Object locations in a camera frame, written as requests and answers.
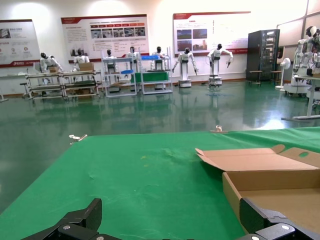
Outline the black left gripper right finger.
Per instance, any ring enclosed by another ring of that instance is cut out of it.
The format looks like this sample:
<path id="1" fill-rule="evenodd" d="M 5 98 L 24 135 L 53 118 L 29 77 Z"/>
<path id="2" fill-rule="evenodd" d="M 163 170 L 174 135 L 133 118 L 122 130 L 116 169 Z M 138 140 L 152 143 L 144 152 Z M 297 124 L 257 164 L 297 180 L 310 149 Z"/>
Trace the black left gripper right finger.
<path id="1" fill-rule="evenodd" d="M 239 201 L 245 230 L 263 240 L 318 240 L 320 198 L 314 196 L 254 196 Z"/>

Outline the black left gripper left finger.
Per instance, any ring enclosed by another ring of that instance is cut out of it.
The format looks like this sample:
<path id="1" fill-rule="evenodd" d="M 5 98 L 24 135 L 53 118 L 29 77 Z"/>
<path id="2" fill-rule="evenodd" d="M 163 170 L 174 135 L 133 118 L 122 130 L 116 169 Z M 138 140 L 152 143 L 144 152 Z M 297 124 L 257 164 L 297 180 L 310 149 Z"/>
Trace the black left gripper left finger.
<path id="1" fill-rule="evenodd" d="M 94 198 L 84 209 L 70 211 L 55 225 L 27 236 L 26 240 L 109 240 L 99 233 L 102 222 L 102 200 Z"/>

